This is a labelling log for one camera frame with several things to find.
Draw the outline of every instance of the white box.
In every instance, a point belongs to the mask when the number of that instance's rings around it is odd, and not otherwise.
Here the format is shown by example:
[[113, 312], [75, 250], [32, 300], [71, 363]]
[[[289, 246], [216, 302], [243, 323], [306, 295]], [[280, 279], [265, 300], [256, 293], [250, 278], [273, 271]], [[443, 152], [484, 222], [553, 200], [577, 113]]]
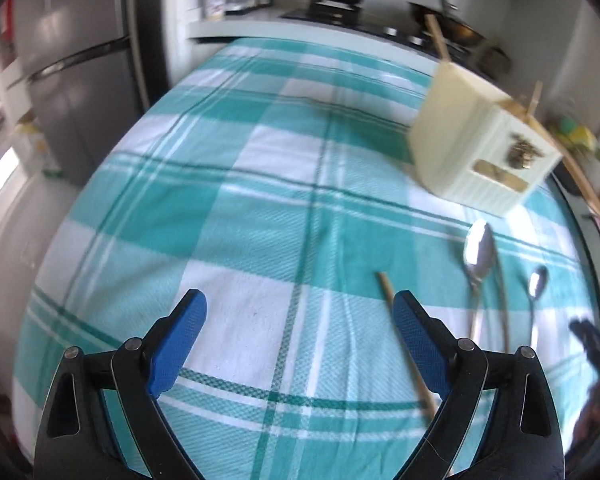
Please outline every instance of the white box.
[[441, 62], [408, 133], [421, 183], [441, 198], [496, 216], [524, 202], [562, 155], [522, 110], [480, 76]]

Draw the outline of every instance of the refrigerator door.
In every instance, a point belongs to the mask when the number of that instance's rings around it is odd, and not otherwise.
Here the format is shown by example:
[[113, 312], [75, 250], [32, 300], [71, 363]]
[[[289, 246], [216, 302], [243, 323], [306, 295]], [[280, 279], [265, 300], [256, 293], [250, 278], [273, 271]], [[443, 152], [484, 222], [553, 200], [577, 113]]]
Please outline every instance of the refrigerator door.
[[50, 0], [13, 0], [14, 40], [25, 75], [58, 60]]
[[69, 181], [83, 186], [95, 171], [96, 164], [75, 123], [62, 88], [61, 72], [30, 84], [29, 94], [56, 161]]
[[51, 0], [58, 59], [126, 36], [124, 0]]
[[82, 142], [96, 167], [142, 116], [128, 50], [59, 72]]

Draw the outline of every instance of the refrigerator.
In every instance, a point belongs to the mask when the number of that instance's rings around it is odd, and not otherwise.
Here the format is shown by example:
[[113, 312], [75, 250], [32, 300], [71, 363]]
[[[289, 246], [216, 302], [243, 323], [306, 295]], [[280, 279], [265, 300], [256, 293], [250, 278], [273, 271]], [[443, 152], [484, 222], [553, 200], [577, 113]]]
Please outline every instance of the refrigerator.
[[167, 90], [160, 0], [14, 0], [33, 110], [67, 179], [83, 186]]

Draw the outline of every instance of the shelf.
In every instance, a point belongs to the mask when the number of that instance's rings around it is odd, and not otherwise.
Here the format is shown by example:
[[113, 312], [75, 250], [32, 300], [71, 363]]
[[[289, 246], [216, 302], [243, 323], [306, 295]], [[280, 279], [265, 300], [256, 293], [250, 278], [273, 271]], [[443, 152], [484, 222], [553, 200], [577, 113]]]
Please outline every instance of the shelf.
[[280, 18], [288, 9], [260, 9], [244, 16], [227, 16], [219, 21], [199, 21], [188, 25], [190, 40], [222, 38], [274, 38], [311, 41], [335, 48], [352, 50], [433, 75], [438, 60], [391, 40], [334, 25]]

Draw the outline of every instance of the tablecloth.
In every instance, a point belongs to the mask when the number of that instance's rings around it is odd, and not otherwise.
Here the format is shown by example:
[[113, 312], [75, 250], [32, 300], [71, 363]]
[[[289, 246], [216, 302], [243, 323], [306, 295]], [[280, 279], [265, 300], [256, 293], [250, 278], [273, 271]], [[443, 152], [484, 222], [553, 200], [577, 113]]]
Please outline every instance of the tablecloth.
[[[592, 313], [577, 228], [550, 182], [506, 218], [422, 189], [405, 135], [429, 84], [347, 50], [243, 39], [168, 92], [94, 174], [37, 276], [14, 373], [21, 446], [33, 455], [64, 348], [116, 348], [198, 288], [206, 323], [159, 404], [206, 478], [390, 479], [427, 423], [375, 272], [467, 336], [462, 245], [480, 218], [495, 232], [513, 348], [529, 343], [526, 280], [549, 268], [538, 355], [568, 442], [593, 380], [568, 332]], [[495, 283], [480, 346], [501, 351]], [[107, 405], [144, 470], [115, 394]]]

